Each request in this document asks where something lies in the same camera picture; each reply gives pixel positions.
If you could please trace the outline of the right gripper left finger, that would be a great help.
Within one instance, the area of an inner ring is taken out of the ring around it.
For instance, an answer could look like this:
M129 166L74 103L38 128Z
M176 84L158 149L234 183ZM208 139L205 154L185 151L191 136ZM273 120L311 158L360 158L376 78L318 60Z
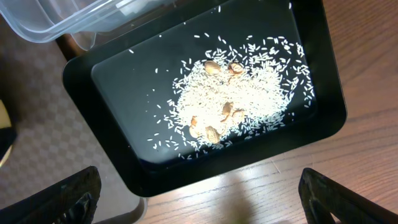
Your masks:
M98 169L89 166L30 197L1 209L1 224L93 221L100 197Z

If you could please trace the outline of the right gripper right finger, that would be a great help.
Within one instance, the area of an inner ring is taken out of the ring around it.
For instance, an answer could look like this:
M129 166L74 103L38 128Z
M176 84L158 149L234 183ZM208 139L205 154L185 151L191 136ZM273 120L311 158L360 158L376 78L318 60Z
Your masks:
M308 223L397 223L397 214L327 176L305 168L298 192Z

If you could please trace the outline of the rice and nut scraps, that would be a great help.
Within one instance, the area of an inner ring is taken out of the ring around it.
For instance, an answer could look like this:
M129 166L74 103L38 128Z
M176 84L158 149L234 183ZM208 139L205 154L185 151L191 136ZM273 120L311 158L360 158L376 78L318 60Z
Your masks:
M292 1L228 1L149 39L144 157L191 160L282 129L316 105Z

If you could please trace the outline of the yellow plate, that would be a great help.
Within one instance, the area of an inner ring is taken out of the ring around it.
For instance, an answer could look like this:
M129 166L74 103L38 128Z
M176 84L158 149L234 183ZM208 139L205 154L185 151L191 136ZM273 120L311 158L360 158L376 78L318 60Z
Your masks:
M12 126L9 113L3 100L1 100L1 167L11 154L16 136L16 130Z

